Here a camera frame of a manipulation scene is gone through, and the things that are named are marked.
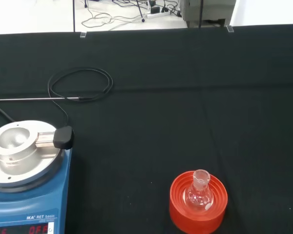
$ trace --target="red cork ring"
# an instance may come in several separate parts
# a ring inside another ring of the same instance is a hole
[[[210,175],[209,188],[214,201],[204,212],[197,213],[184,202],[183,193],[193,182],[194,171],[179,175],[170,187],[169,212],[174,224],[188,234],[210,234],[221,224],[228,203],[227,191],[219,179]]]

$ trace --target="power strip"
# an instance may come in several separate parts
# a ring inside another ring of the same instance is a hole
[[[151,14],[150,12],[147,12],[146,17],[148,19],[153,19],[153,18],[157,18],[157,17],[162,17],[162,16],[169,16],[170,12],[162,12],[162,13],[156,13],[156,14]]]

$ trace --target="metal probe rod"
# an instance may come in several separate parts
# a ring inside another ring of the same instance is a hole
[[[65,99],[75,99],[79,100],[79,97],[36,97],[36,98],[6,98],[0,99],[0,101],[57,101],[57,100],[65,100]]]

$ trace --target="metal stand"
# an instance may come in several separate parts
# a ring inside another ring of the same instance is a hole
[[[137,5],[138,5],[138,8],[139,8],[140,15],[141,15],[141,18],[142,18],[142,23],[143,23],[143,22],[145,21],[145,19],[144,19],[143,16],[142,16],[142,12],[141,12],[140,5],[139,5],[138,0],[136,0],[136,2],[137,2]]]

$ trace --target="white wall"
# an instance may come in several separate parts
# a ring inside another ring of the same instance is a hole
[[[293,0],[237,0],[230,24],[293,24]]]

